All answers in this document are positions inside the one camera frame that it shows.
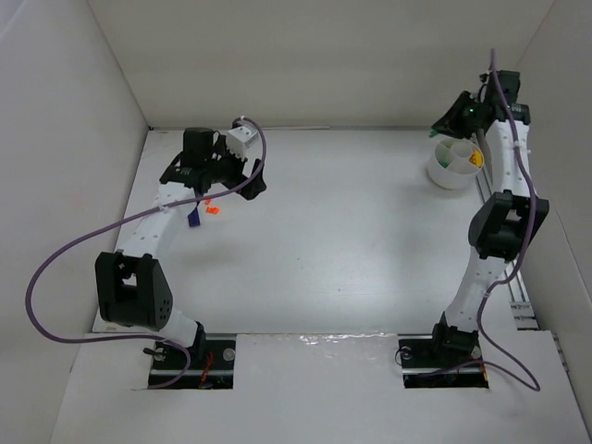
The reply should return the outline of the yellow lego plate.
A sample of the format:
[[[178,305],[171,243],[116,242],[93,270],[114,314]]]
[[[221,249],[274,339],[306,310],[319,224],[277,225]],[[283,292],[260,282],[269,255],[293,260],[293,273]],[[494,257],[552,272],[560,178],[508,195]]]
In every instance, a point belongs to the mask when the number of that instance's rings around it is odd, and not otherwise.
[[[482,152],[479,150],[474,150],[469,157],[469,162],[477,168],[482,168],[484,165],[484,156]]]

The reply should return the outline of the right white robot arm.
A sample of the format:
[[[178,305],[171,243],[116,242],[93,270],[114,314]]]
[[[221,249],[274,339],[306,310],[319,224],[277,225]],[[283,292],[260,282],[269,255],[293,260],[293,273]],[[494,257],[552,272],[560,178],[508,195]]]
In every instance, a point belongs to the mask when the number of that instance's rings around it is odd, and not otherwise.
[[[518,102],[520,74],[491,68],[476,93],[462,92],[431,129],[457,140],[486,142],[493,191],[471,220],[468,266],[452,303],[435,324],[427,355],[433,365],[470,360],[478,345],[483,304],[501,285],[508,265],[518,265],[549,213],[529,174],[527,105]]]

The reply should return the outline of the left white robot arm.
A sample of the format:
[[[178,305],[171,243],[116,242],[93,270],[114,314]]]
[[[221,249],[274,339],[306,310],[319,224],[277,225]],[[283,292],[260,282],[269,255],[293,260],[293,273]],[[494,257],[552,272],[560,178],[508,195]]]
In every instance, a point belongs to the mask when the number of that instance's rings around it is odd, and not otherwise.
[[[200,358],[205,333],[201,323],[174,305],[172,290],[161,266],[182,228],[195,224],[197,206],[215,184],[250,201],[265,191],[264,158],[243,172],[247,150],[265,137],[246,118],[225,133],[188,128],[182,149],[159,179],[155,212],[142,216],[130,237],[112,253],[100,253],[94,265],[101,318],[125,328],[136,327],[187,348]]]

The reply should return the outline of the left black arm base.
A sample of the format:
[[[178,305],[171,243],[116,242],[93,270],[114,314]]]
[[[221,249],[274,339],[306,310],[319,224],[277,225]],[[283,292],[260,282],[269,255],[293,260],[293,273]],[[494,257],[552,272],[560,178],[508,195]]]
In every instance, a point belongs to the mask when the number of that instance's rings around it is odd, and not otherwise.
[[[164,389],[233,389],[236,345],[236,335],[206,335],[203,356],[192,355],[189,369],[171,383],[184,368],[185,356],[178,349],[156,342],[151,348],[142,350],[152,359],[148,386],[165,384]]]

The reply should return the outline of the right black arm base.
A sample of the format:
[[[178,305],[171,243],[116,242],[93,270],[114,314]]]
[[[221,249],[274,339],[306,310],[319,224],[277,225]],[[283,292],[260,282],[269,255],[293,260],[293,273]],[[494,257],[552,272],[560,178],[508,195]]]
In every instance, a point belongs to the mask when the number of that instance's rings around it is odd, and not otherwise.
[[[395,360],[406,389],[487,389],[479,347],[435,351],[430,335],[401,335]]]

